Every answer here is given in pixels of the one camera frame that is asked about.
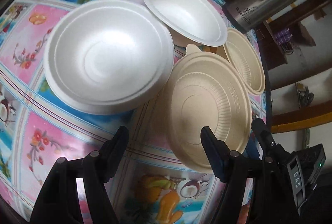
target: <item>logo on thermos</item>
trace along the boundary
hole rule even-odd
[[[247,14],[248,14],[248,13],[251,13],[252,11],[254,11],[255,8],[256,8],[256,6],[253,6],[253,7],[251,7],[251,8],[246,8],[246,9],[244,9],[243,11],[241,11],[241,10],[237,7],[235,10],[240,14],[240,16],[242,17],[242,19],[243,19],[246,23],[248,23],[248,24],[251,25],[250,18],[247,17]]]

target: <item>white bowl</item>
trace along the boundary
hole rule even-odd
[[[173,61],[169,31],[145,7],[98,0],[56,25],[45,48],[44,70],[50,88],[67,105],[113,114],[153,98]]]
[[[230,150],[243,153],[250,136],[251,104],[242,78],[224,58],[188,45],[158,104],[160,133],[165,132],[172,151],[187,167],[212,172],[200,142],[204,126]]]
[[[265,76],[262,63],[248,39],[238,30],[228,28],[227,41],[223,47],[229,62],[243,78],[247,90],[253,95],[260,95],[265,89]]]
[[[144,0],[144,2],[160,20],[176,32],[195,41],[196,45],[219,47],[227,39],[224,20],[207,0]]]

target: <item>beige lid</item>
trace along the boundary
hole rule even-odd
[[[238,30],[228,28],[226,43],[217,49],[217,54],[225,50],[228,61],[242,76],[249,93],[260,95],[265,89],[263,66],[248,39]]]
[[[204,126],[231,150],[244,151],[250,135],[250,100],[239,73],[225,59],[188,45],[162,98],[170,146],[187,167],[212,172],[200,142]]]

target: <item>patterned tablecloth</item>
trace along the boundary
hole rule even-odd
[[[212,174],[185,167],[165,137],[151,131],[154,100],[134,111],[97,116],[70,108],[50,90],[42,64],[48,35],[69,11],[89,1],[15,0],[0,17],[0,195],[28,220],[58,157],[84,157],[125,125],[130,142],[106,185],[120,222],[203,223],[211,217],[223,184]],[[144,5],[143,0],[130,1]],[[232,26],[221,10],[224,1],[208,1]],[[254,31],[247,37],[259,54]],[[185,49],[174,48],[176,63]],[[266,120],[265,93],[250,100],[252,117]],[[251,186],[248,179],[244,202]],[[78,190],[84,222],[92,223],[82,180]]]

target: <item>beige oval container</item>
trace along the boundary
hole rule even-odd
[[[247,90],[253,95],[260,95],[265,89],[265,76],[261,61],[248,39],[238,30],[228,28],[227,41],[217,48],[217,54],[227,57],[243,78]]]
[[[239,73],[225,59],[189,44],[161,98],[160,127],[176,157],[187,167],[212,172],[200,142],[204,126],[231,150],[244,151],[250,135],[250,100]]]

